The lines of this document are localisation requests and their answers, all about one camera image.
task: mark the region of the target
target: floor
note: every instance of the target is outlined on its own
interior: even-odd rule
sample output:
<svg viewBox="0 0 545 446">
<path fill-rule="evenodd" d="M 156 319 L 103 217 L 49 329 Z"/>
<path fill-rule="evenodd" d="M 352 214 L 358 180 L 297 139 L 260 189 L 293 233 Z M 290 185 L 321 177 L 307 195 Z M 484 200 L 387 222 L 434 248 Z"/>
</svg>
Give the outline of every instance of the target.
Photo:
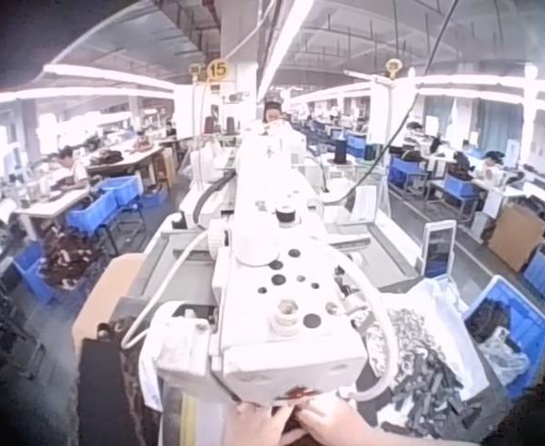
<svg viewBox="0 0 545 446">
<path fill-rule="evenodd" d="M 186 186 L 180 184 L 166 204 L 146 211 L 146 236 L 137 237 L 123 252 L 143 250 L 162 220 L 177 209 Z M 448 217 L 441 211 L 433 211 L 428 217 L 423 216 L 414 204 L 403 203 L 395 197 L 391 198 L 391 205 L 394 221 L 418 243 L 427 218 L 439 220 Z M 453 277 L 466 302 L 470 303 L 477 297 L 493 274 L 500 274 L 530 296 L 545 313 L 545 301 L 526 289 L 485 247 L 479 246 L 463 233 L 459 234 L 458 241 Z M 10 368 L 1 367 L 0 363 L 0 419 L 3 421 L 3 424 L 0 423 L 0 441 L 14 439 L 7 437 L 14 430 L 21 440 L 12 441 L 12 444 L 67 445 L 70 432 L 67 404 L 77 375 L 77 364 L 71 347 L 71 325 L 77 314 L 76 306 L 41 307 L 22 285 L 12 297 L 22 310 L 25 327 L 40 337 L 46 345 L 47 353 L 34 381 L 19 377 Z"/>
</svg>

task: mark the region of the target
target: cardboard box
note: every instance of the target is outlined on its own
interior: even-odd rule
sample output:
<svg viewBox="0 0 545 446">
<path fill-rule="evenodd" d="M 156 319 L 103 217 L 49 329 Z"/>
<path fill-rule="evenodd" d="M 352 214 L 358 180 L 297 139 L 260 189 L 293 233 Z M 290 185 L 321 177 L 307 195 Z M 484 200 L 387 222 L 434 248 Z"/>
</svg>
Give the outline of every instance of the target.
<svg viewBox="0 0 545 446">
<path fill-rule="evenodd" d="M 145 258 L 146 255 L 140 253 L 124 254 L 109 263 L 71 328 L 76 356 L 80 353 L 82 340 L 95 339 L 97 326 L 110 320 L 117 303 L 127 294 Z"/>
<path fill-rule="evenodd" d="M 503 208 L 488 247 L 514 271 L 526 264 L 541 241 L 545 222 L 529 209 L 513 203 Z"/>
</svg>

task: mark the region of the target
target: hand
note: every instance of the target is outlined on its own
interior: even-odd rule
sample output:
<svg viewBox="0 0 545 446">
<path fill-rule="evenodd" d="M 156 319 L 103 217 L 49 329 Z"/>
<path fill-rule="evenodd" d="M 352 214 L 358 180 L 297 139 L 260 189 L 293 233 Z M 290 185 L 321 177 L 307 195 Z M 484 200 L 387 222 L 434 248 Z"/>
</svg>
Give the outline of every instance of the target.
<svg viewBox="0 0 545 446">
<path fill-rule="evenodd" d="M 301 426 L 324 446 L 370 446 L 372 429 L 346 401 L 336 396 L 311 400 L 296 413 Z"/>
<path fill-rule="evenodd" d="M 227 416 L 225 446 L 288 446 L 305 432 L 295 429 L 282 435 L 293 407 L 281 407 L 272 415 L 271 407 L 250 403 L 233 406 Z"/>
</svg>

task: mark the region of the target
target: sewing machine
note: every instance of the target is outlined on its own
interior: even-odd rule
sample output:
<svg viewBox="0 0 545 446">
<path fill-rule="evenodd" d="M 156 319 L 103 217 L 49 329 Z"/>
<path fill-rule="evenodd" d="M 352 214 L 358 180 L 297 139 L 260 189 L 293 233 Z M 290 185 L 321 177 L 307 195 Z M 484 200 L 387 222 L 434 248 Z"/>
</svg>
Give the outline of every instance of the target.
<svg viewBox="0 0 545 446">
<path fill-rule="evenodd" d="M 160 409 L 158 378 L 199 400 L 263 405 L 352 388 L 368 352 L 351 317 L 365 308 L 383 328 L 386 372 L 374 387 L 345 396 L 371 400 L 393 380 L 397 342 L 379 292 L 352 260 L 356 257 L 339 249 L 356 250 L 370 237 L 326 231 L 324 204 L 295 168 L 302 156 L 294 154 L 305 153 L 305 146 L 295 145 L 305 142 L 294 133 L 272 124 L 263 136 L 245 136 L 236 155 L 237 175 L 223 180 L 215 203 L 204 207 L 210 215 L 200 222 L 208 221 L 208 228 L 173 255 L 174 265 L 164 265 L 161 254 L 146 260 L 143 270 L 158 289 L 147 296 L 123 348 L 142 338 L 133 338 L 136 328 L 157 303 L 173 300 L 152 317 L 140 355 L 149 406 Z M 162 253 L 170 251 L 166 246 L 175 236 L 162 235 Z M 171 296 L 180 265 L 204 247 L 210 257 L 204 261 L 214 262 L 214 302 L 203 293 Z M 360 290 L 355 299 L 341 286 L 346 278 Z M 198 317 L 194 304 L 214 311 Z"/>
</svg>

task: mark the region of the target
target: ceiling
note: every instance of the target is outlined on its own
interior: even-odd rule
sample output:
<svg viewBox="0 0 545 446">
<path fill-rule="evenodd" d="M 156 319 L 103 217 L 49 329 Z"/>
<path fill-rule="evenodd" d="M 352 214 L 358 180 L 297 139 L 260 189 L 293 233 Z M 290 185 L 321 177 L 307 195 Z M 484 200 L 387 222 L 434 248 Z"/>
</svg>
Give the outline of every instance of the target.
<svg viewBox="0 0 545 446">
<path fill-rule="evenodd" d="M 141 0 L 78 34 L 44 63 L 93 66 L 188 82 L 191 63 L 219 56 L 217 9 L 221 1 L 225 0 L 215 0 L 207 7 L 204 4 L 211 2 L 204 0 Z M 266 7 L 269 0 L 262 1 Z M 294 0 L 279 1 L 286 9 Z M 351 81 L 344 70 L 381 72 L 390 58 L 401 59 L 405 66 L 422 66 L 451 2 L 316 0 L 293 39 L 275 83 L 344 84 Z M 435 67 L 452 71 L 460 63 L 500 66 L 503 61 L 520 67 L 517 62 L 527 59 L 545 65 L 545 0 L 460 0 L 437 51 Z M 38 69 L 37 74 L 28 86 L 118 85 L 57 77 Z M 68 109 L 78 102 L 77 98 L 44 100 L 40 107 Z"/>
</svg>

